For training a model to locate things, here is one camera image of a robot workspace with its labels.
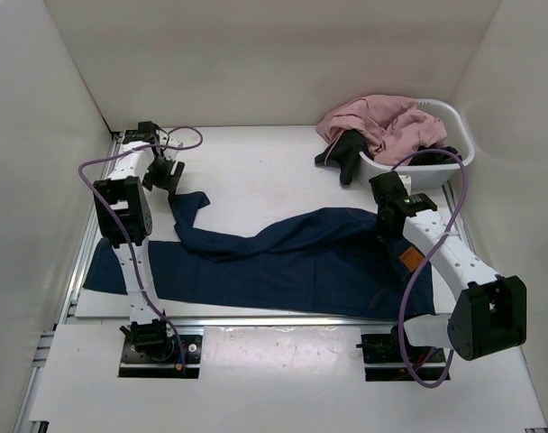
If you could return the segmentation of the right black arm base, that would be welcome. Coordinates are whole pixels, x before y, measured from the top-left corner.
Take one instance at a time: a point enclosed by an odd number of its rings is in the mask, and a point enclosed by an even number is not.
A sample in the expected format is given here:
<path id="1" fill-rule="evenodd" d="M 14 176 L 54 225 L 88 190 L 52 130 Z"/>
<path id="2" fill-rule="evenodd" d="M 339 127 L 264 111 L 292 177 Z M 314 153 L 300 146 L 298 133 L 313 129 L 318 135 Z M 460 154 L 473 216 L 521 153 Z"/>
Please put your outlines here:
<path id="1" fill-rule="evenodd" d="M 446 356 L 441 348 L 412 346 L 405 339 L 406 354 L 417 376 L 423 382 L 435 382 L 443 373 Z M 356 345 L 362 352 L 366 382 L 413 382 L 404 364 L 397 327 L 388 334 L 362 334 Z"/>

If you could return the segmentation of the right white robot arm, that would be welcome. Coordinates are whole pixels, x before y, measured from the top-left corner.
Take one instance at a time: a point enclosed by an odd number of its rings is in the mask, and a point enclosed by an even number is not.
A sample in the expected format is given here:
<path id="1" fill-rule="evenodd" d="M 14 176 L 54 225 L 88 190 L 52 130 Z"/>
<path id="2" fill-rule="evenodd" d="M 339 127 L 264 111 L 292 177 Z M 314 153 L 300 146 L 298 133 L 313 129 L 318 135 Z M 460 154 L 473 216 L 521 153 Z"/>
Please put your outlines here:
<path id="1" fill-rule="evenodd" d="M 423 347 L 451 349 L 466 361 L 521 346 L 527 337 L 527 290 L 517 276 L 504 277 L 485 264 L 444 221 L 424 193 L 407 193 L 390 171 L 370 179 L 378 205 L 377 228 L 386 240 L 406 240 L 443 278 L 455 299 L 450 314 L 406 317 L 390 338 L 395 357 L 409 361 Z"/>

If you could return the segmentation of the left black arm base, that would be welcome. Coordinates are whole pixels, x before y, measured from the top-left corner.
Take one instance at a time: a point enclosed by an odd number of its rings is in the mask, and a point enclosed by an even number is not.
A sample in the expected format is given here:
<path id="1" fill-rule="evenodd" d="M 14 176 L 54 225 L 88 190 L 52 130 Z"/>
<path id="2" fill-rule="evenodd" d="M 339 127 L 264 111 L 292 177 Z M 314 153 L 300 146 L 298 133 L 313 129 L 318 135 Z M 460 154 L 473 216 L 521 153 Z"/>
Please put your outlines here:
<path id="1" fill-rule="evenodd" d="M 161 324 L 138 333 L 120 327 L 124 335 L 118 376 L 140 379 L 197 379 L 200 373 L 204 334 L 201 328 L 186 329 L 177 337 L 172 330 L 161 334 Z"/>

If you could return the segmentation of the navy blue denim trousers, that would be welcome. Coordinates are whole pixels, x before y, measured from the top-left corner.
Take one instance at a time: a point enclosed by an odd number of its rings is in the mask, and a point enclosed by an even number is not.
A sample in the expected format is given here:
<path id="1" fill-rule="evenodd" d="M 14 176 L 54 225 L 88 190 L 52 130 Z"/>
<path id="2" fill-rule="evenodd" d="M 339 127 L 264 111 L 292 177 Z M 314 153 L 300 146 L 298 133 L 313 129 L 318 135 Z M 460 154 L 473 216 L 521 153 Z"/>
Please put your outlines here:
<path id="1" fill-rule="evenodd" d="M 149 244 L 163 299 L 376 320 L 434 312 L 431 268 L 408 241 L 380 240 L 369 211 L 324 207 L 241 237 L 195 227 L 209 203 L 202 192 L 169 200 L 178 240 Z"/>

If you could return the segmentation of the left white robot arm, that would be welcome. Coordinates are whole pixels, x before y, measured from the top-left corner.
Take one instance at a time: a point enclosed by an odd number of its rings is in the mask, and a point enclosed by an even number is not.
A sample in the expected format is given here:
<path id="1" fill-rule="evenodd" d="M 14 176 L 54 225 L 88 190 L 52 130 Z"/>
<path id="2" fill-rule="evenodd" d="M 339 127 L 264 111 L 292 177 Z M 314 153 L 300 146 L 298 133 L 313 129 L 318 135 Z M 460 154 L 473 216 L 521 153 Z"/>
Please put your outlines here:
<path id="1" fill-rule="evenodd" d="M 148 246 L 153 219 L 145 195 L 153 189 L 176 194 L 185 164 L 163 150 L 168 143 L 169 134 L 155 123 L 139 122 L 123 133 L 121 156 L 110 174 L 92 184 L 99 229 L 122 268 L 130 301 L 130 325 L 122 332 L 137 353 L 154 362 L 178 350 L 154 287 Z"/>

